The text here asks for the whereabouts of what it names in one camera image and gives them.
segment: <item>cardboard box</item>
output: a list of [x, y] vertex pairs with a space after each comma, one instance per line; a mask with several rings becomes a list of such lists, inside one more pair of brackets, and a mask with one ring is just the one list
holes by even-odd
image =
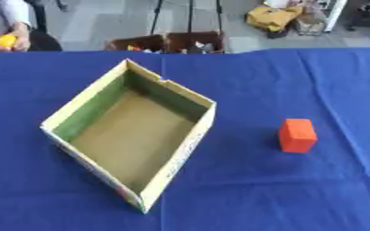
[[212, 126], [215, 112], [214, 101], [124, 60], [41, 129], [147, 213]]

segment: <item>red block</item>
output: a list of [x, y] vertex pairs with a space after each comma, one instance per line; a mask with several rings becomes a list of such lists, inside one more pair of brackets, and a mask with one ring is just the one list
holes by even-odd
[[318, 138], [309, 119], [288, 118], [279, 130], [282, 151], [306, 153]]

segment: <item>floor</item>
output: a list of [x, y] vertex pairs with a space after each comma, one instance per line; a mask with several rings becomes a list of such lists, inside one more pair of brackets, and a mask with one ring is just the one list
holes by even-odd
[[[47, 1], [49, 31], [66, 51], [102, 50], [105, 42], [149, 34], [157, 0], [64, 0], [69, 11], [61, 12], [53, 0]], [[194, 31], [216, 30], [216, 0], [195, 0]], [[268, 40], [244, 23], [244, 14], [258, 5], [257, 0], [222, 0], [227, 52], [268, 48], [370, 47], [370, 28], [347, 32], [342, 26], [318, 37], [299, 36]], [[165, 0], [156, 33], [186, 32], [187, 0]]]

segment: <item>blue cloth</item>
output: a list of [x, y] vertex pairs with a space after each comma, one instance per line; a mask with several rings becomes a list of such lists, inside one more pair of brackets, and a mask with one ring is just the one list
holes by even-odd
[[[218, 103], [147, 215], [39, 130], [124, 58]], [[312, 120], [310, 153], [280, 152], [286, 117]], [[0, 54], [0, 230], [370, 230], [370, 49]]]

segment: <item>tripod leg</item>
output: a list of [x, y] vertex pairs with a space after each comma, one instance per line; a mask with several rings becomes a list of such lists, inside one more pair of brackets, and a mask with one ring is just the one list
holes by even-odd
[[218, 29], [220, 30], [220, 33], [223, 33], [223, 21], [222, 21], [223, 8], [221, 6], [220, 0], [216, 0], [216, 9], [218, 18]]
[[193, 5], [194, 5], [194, 0], [190, 0], [190, 17], [189, 17], [189, 20], [188, 20], [188, 33], [192, 32]]
[[154, 9], [154, 20], [152, 29], [150, 30], [150, 34], [154, 34], [155, 26], [157, 25], [158, 16], [160, 15], [161, 9], [162, 9], [162, 0], [158, 0], [157, 6]]

